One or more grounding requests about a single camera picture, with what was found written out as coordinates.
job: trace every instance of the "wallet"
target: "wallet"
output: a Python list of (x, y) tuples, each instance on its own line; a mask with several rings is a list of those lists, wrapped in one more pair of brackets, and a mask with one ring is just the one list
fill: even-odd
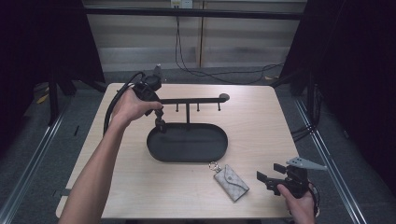
[(216, 173), (214, 177), (234, 202), (249, 190), (248, 185), (229, 165), (225, 165), (224, 169)]

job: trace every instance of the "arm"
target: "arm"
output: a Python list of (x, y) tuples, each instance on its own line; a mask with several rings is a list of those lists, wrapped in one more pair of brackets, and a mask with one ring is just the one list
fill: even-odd
[(99, 223), (111, 186), (114, 165), (125, 129), (158, 102), (143, 102), (129, 89), (113, 110), (107, 132), (78, 176), (59, 223)]
[(279, 184), (276, 187), (285, 197), (286, 206), (296, 224), (315, 224), (314, 200), (310, 192), (307, 192), (303, 198), (296, 199), (285, 186)]

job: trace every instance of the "table top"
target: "table top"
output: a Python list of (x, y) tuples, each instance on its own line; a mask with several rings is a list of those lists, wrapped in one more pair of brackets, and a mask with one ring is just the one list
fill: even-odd
[[(122, 84), (108, 86), (90, 132), (70, 176), (71, 189), (79, 173), (102, 139), (106, 110)], [(285, 164), (298, 156), (276, 93), (271, 87), (163, 84), (161, 99), (213, 98), (221, 93), (230, 100), (220, 104), (191, 105), (191, 123), (212, 123), (228, 136), (228, 148), (218, 163), (230, 167), (250, 190), (234, 203), (209, 170), (208, 163), (168, 163), (151, 157), (146, 144), (155, 115), (132, 122), (126, 130), (112, 179), (103, 218), (266, 218), (289, 217), (283, 197), (256, 179), (260, 171), (273, 178), (274, 163)], [(186, 107), (165, 105), (163, 119), (186, 122)], [(56, 214), (62, 213), (62, 197)]]

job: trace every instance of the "forearm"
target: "forearm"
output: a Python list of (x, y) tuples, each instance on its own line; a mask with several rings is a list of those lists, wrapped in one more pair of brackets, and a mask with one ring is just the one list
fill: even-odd
[(116, 119), (111, 121), (104, 138), (78, 176), (60, 223), (99, 223), (125, 128)]

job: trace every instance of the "key ring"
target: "key ring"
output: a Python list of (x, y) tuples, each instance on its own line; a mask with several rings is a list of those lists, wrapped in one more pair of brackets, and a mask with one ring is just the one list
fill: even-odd
[(209, 169), (215, 171), (216, 173), (221, 171), (221, 167), (218, 165), (216, 161), (212, 161), (209, 163)]

